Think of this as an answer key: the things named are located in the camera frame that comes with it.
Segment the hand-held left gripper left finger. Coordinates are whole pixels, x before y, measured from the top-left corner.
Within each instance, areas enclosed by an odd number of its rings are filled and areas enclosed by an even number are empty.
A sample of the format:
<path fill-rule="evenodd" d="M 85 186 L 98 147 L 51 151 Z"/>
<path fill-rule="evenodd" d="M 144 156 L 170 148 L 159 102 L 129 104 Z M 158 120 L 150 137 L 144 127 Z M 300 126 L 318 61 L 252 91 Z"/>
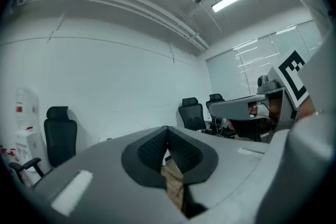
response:
<path fill-rule="evenodd" d="M 45 175 L 33 194 L 49 210 L 48 219 L 66 224 L 183 224 L 187 218 L 168 198 L 165 189 L 135 182 L 122 167 L 124 149 L 158 127 L 97 143 Z M 73 208 L 64 216 L 51 207 L 64 186 L 81 170 L 92 181 Z"/>

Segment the pack of red-capped bottles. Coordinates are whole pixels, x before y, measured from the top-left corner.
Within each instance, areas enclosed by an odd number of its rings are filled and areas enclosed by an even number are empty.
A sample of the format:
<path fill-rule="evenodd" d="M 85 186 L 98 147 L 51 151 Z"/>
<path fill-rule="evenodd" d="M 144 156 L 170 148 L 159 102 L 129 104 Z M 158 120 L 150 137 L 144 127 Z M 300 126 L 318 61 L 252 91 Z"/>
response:
<path fill-rule="evenodd" d="M 7 149 L 3 145 L 0 145 L 0 156 L 6 166 L 7 171 L 11 176 L 15 173 L 15 171 L 9 166 L 10 163 L 16 163 L 15 149 L 10 148 Z"/>

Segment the white water dispenser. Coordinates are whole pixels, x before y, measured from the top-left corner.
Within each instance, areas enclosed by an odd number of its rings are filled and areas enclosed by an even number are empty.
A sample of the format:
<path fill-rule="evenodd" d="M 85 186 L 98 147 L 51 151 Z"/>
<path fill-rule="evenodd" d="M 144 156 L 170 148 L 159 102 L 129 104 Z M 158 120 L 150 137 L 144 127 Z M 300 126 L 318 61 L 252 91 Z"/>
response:
<path fill-rule="evenodd" d="M 18 130 L 14 133 L 16 155 L 20 164 L 25 164 L 33 158 L 40 158 L 38 166 L 43 173 L 47 171 L 45 167 L 45 152 L 43 139 L 40 132 L 31 130 Z"/>

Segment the person's cream t-shirt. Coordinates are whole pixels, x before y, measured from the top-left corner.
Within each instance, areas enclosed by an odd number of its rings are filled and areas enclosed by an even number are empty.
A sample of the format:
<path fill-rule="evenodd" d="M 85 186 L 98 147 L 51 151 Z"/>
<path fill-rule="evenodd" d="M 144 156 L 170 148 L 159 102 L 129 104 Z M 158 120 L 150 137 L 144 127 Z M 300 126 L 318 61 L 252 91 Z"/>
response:
<path fill-rule="evenodd" d="M 301 0 L 322 44 L 299 72 L 317 110 L 288 132 L 255 224 L 334 224 L 336 215 L 336 4 Z"/>

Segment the black office chair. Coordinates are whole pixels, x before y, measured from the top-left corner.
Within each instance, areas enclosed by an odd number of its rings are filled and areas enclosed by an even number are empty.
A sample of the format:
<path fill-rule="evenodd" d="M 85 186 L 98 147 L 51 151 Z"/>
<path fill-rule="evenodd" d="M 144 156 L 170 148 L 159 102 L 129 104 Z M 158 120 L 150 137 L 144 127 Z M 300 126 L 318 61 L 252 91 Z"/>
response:
<path fill-rule="evenodd" d="M 184 127 L 189 130 L 205 130 L 206 124 L 203 115 L 203 106 L 195 97 L 182 99 L 182 105 L 178 108 Z"/>
<path fill-rule="evenodd" d="M 68 106 L 52 106 L 46 113 L 47 118 L 44 121 L 44 131 L 47 160 L 51 165 L 51 169 L 48 172 L 76 155 L 78 125 L 75 120 L 69 118 L 68 109 Z M 9 167 L 15 171 L 19 181 L 25 184 L 23 178 L 24 170 L 33 168 L 40 178 L 48 173 L 44 173 L 39 167 L 41 161 L 41 157 L 34 157 L 24 164 L 10 162 Z"/>
<path fill-rule="evenodd" d="M 222 95 L 219 93 L 215 93 L 215 94 L 210 94 L 209 95 L 209 100 L 206 102 L 206 107 L 208 109 L 208 111 L 210 111 L 210 106 L 214 103 L 218 103 L 218 102 L 224 102 L 225 100 L 223 99 Z"/>

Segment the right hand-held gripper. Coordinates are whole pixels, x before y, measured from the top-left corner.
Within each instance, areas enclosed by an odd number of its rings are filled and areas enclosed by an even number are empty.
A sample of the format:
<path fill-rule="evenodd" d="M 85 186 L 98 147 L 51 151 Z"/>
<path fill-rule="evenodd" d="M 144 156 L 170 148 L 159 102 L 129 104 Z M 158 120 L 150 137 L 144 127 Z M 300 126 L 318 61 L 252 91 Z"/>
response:
<path fill-rule="evenodd" d="M 288 129 L 295 122 L 301 103 L 309 96 L 299 78 L 305 65 L 303 57 L 291 50 L 269 70 L 269 80 L 276 80 L 279 88 L 250 97 L 213 103 L 211 116 L 229 120 L 248 121 L 265 119 L 279 129 Z"/>

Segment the white window blinds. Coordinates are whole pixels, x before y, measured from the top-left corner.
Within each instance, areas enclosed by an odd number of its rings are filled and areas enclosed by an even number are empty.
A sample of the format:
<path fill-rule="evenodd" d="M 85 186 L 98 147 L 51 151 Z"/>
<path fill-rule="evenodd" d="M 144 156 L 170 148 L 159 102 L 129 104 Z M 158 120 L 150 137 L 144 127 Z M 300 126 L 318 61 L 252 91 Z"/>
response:
<path fill-rule="evenodd" d="M 254 95 L 258 78 L 290 50 L 296 50 L 307 61 L 321 43 L 318 28 L 311 20 L 236 46 L 207 60 L 212 90 L 226 101 Z"/>

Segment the person's right forearm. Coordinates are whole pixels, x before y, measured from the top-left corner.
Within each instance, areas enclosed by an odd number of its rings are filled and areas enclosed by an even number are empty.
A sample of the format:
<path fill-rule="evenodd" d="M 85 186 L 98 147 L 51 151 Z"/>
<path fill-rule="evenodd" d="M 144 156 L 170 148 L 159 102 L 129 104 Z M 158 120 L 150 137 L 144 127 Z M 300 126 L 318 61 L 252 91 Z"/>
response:
<path fill-rule="evenodd" d="M 299 106 L 298 115 L 296 121 L 300 121 L 308 116 L 317 115 L 323 113 L 322 110 L 317 110 L 310 97 L 307 97 Z"/>

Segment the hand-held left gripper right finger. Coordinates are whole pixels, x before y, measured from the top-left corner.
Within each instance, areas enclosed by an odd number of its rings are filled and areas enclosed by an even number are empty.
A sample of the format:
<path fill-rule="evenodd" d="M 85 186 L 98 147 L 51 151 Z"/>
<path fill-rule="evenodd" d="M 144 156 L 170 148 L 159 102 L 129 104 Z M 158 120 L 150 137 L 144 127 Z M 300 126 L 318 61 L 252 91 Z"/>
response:
<path fill-rule="evenodd" d="M 182 210 L 171 219 L 255 219 L 266 191 L 255 179 L 268 145 L 167 128 L 167 144 L 183 175 Z"/>

